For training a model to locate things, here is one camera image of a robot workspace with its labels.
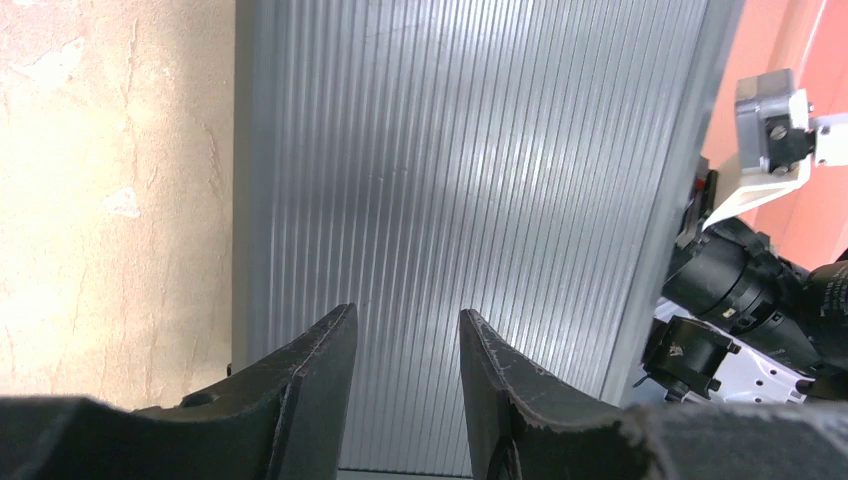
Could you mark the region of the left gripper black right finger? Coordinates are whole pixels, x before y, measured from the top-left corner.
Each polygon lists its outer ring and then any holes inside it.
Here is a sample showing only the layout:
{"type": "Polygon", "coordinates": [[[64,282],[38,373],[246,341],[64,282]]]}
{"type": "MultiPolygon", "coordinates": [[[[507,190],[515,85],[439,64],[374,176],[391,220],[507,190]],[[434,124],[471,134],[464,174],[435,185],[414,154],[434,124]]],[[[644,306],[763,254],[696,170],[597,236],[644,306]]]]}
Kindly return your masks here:
{"type": "Polygon", "coordinates": [[[459,315],[461,381],[476,479],[843,479],[847,409],[662,404],[621,409],[459,315]]]}

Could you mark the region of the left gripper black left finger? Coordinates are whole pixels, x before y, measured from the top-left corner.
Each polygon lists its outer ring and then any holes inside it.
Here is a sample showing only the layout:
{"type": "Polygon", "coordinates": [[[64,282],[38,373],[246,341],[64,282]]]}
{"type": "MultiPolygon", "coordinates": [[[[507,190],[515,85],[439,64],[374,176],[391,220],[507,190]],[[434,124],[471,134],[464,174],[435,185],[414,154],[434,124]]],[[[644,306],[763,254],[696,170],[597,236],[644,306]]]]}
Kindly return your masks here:
{"type": "Polygon", "coordinates": [[[357,311],[334,308],[253,365],[171,408],[5,397],[5,479],[333,479],[357,351],[357,311]]]}

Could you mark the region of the black poker set case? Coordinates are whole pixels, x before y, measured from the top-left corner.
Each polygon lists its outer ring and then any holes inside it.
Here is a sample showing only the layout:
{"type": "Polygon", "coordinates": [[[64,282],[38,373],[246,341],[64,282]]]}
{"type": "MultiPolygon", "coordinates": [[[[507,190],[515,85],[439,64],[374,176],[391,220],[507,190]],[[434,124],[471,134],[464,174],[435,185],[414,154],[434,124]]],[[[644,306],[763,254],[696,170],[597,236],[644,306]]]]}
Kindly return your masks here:
{"type": "Polygon", "coordinates": [[[470,473],[458,317],[617,403],[739,1],[239,1],[232,360],[359,315],[340,465],[470,473]]]}

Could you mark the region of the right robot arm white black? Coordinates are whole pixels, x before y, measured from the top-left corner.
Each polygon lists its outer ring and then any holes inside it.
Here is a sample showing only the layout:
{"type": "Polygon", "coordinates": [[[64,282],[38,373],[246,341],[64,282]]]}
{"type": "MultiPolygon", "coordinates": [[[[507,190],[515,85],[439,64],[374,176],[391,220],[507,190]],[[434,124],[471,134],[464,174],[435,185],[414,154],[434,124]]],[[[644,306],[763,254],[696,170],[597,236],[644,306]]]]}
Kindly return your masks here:
{"type": "Polygon", "coordinates": [[[673,247],[640,360],[669,402],[847,399],[847,257],[807,271],[732,218],[673,247]]]}

